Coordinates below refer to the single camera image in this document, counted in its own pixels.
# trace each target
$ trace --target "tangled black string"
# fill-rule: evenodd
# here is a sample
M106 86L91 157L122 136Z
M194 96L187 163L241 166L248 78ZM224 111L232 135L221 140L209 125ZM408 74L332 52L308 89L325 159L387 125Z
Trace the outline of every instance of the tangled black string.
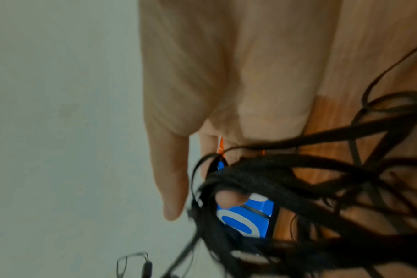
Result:
M382 277L375 266L401 262L417 268L417 228L408 219L417 220L417 206L402 192L417 190L399 182L390 184L380 175L392 167L417 167L417 158L384 158L394 147L406 139L417 125L417 91L402 91L369 101L377 83L390 70L417 52L417 47L380 74L362 96L362 109L350 126L316 134L299 136L274 143L233 147L248 150L284 150L324 142L348 141L353 164L302 154L274 154L242 160L221 171L209 173L197 193L192 190L192 207L189 216L196 223L196 233L187 247L163 276L170 277L202 239L212 256L234 278L252 274L286 275L291 278L315 277L326 270L363 267L371 277ZM390 100L406 99L405 105L380 108ZM379 120L362 122L369 112L387 114ZM363 162L356 139L384 133L378 145ZM221 154L209 154L200 159L192 174L208 159L214 158L211 168L222 159ZM293 168L326 169L341 172L341 176L318 185L298 179ZM242 236L223 224L216 216L214 196L221 190L234 190L244 194L257 193L274 201L297 216L297 242ZM387 191L407 208L406 212L389 208L381 197ZM372 205L360 203L357 197L366 193ZM333 200L332 208L317 204L317 200ZM362 207L377 211L394 227L395 235L382 235L339 215L341 209ZM321 228L328 228L339 238L324 238ZM315 229L317 237L311 238ZM266 263L253 263L232 255L232 251L260 255Z

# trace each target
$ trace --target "black shoelace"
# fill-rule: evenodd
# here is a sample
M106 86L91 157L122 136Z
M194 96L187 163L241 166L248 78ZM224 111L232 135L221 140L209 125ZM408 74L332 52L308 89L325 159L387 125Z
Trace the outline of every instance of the black shoelace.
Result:
M188 214L196 223L196 233L163 277L172 276L173 270L200 239L205 242L212 257L234 278L246 278L252 274L316 277L317 273L327 270L357 267L364 268L373 278L380 278L382 276L375 266L381 264L400 262L417 268L417 228L406 221L411 218L417 220L417 206L402 194L403 191L412 191L417 197L417 190L398 177L393 184L380 178L383 172L392 167L417 167L417 157L384 158L417 125L417 91L396 92L368 100L381 78L415 52L417 47L367 87L362 96L362 109L350 126L274 143L225 150L284 150L323 142L347 141L353 164L302 154L274 154L244 159L220 171L209 171L198 191L192 190L193 201ZM394 99L405 99L409 104L380 108ZM369 112L382 113L387 117L362 122ZM385 135L363 162L355 140L379 133ZM211 158L214 158L210 167L213 169L222 159L222 154L209 154L200 159L193 170L192 185L197 169ZM341 176L311 185L294 175L292 169L298 167L338 171ZM221 190L257 193L293 211L297 217L297 241L245 237L223 224L216 216L217 204L214 199ZM403 212L388 207L381 197L382 191L393 195L407 210ZM362 193L367 194L372 205L357 201ZM318 200L323 200L329 207L318 205ZM382 235L341 217L340 211L348 207L361 207L383 214L396 234ZM338 233L340 237L324 238L322 227ZM317 235L314 239L311 238L312 229ZM259 255L266 262L247 262L233 256L232 251Z

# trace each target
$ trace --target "wooden surface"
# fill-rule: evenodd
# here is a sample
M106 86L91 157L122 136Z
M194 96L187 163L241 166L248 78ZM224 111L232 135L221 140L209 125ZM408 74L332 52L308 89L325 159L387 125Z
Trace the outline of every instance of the wooden surface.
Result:
M350 123L361 108L366 86L383 70L417 46L417 0L347 0L340 11L333 48L324 79L317 94L306 133L328 130ZM373 97L402 89L417 90L417 55L392 71L377 86ZM378 136L359 140L362 157L370 153ZM301 153L351 161L347 143L303 147ZM417 130L390 156L417 156ZM413 187L417 171L398 170ZM312 183L327 180L335 173L300 169L296 174ZM396 203L389 196L386 202ZM364 210L349 210L345 216L381 233L392 233L379 215ZM275 237L288 239L292 213L282 211ZM417 277L417 271L393 264L379 267L386 277ZM368 277L363 270L327 273L326 277Z

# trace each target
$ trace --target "human hand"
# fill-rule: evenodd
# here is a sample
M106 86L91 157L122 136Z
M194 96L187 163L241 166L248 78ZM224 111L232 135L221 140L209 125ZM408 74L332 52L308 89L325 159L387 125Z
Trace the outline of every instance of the human hand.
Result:
M338 9L332 1L140 1L144 119L167 220L179 217L188 195L191 134L203 156L216 152L219 136L227 149L301 133ZM222 191L216 201L231 207L247 198Z

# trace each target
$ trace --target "wall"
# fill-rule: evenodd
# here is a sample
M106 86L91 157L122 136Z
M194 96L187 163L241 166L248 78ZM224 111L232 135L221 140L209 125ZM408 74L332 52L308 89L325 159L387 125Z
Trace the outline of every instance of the wall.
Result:
M115 277L140 250L159 277L190 239L151 177L137 21L132 0L0 0L0 277ZM190 277L217 276L201 250Z

